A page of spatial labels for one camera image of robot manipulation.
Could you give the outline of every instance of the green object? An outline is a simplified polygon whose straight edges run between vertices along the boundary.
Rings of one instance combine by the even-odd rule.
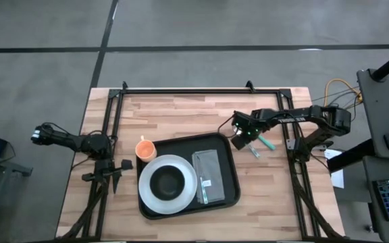
[[[262,141],[269,149],[275,150],[276,146],[274,146],[270,141],[264,139],[261,135],[258,136],[258,139]]]

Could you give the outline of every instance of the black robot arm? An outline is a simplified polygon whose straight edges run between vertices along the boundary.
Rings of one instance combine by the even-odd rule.
[[[351,130],[351,114],[338,107],[320,107],[313,105],[308,108],[274,111],[273,109],[258,109],[250,115],[234,112],[232,125],[237,130],[232,144],[242,149],[248,143],[256,140],[260,133],[266,132],[277,124],[294,122],[313,122],[319,127],[305,138],[297,138],[294,144],[295,161],[305,162],[310,159],[311,149],[333,136],[343,136]]]
[[[31,141],[37,145],[64,146],[85,153],[91,159],[110,159],[112,156],[110,140],[102,133],[75,136],[54,130],[50,124],[42,124],[35,128]]]

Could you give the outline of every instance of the gray floor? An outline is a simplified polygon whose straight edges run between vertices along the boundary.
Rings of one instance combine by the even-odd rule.
[[[0,48],[98,47],[111,0],[0,0]],[[120,0],[109,46],[389,44],[389,0]],[[389,49],[108,53],[99,87],[308,86],[322,97],[328,80],[356,86],[356,71],[376,68]],[[14,162],[34,167],[14,178],[0,212],[0,242],[54,236],[73,153],[34,146],[32,129],[55,122],[78,133],[96,53],[0,54],[0,137],[15,145]],[[346,87],[331,85],[330,92]],[[352,95],[340,99],[344,105]],[[335,138],[349,149],[369,138],[363,106],[352,132]],[[364,231],[365,205],[339,200],[346,234]]]

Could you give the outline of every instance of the wooden table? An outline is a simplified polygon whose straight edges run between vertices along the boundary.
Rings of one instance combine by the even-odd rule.
[[[294,106],[308,107],[308,88],[290,88]],[[108,88],[91,90],[82,133],[100,130],[105,113]],[[234,110],[250,113],[253,109],[278,109],[274,94],[136,94],[125,95],[121,114],[115,161],[131,159],[136,166],[134,147],[144,135],[149,140],[165,140],[215,132]],[[306,135],[316,125],[302,123]],[[230,126],[223,132],[230,131]],[[233,157],[241,187],[238,203],[192,215],[151,221],[138,209],[136,170],[124,171],[116,194],[109,193],[102,240],[298,240],[301,239],[292,194],[283,133],[276,126],[263,135],[276,150],[271,151],[260,141],[252,145],[261,155],[256,159],[246,147]],[[78,154],[77,163],[86,158]],[[344,235],[336,197],[328,171],[312,159],[307,163],[315,204],[322,215]],[[90,183],[81,175],[93,171],[88,161],[71,172],[57,235],[66,233],[86,207]],[[305,209],[307,228],[311,232],[309,214]],[[93,217],[91,229],[95,229]]]

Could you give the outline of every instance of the yellow cable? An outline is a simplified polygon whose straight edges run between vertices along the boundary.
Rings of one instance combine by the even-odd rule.
[[[345,80],[343,79],[340,79],[340,78],[333,78],[331,79],[330,81],[328,81],[327,85],[325,86],[325,98],[323,100],[323,105],[324,106],[327,106],[327,103],[328,103],[328,87],[330,86],[331,83],[335,82],[335,81],[338,81],[338,82],[342,82],[343,84],[345,84],[346,86],[348,86],[348,88],[350,90],[352,90],[355,95],[358,96],[358,103],[361,103],[363,102],[363,96],[361,95],[361,93],[358,91],[358,90],[355,90],[348,82],[346,82]]]

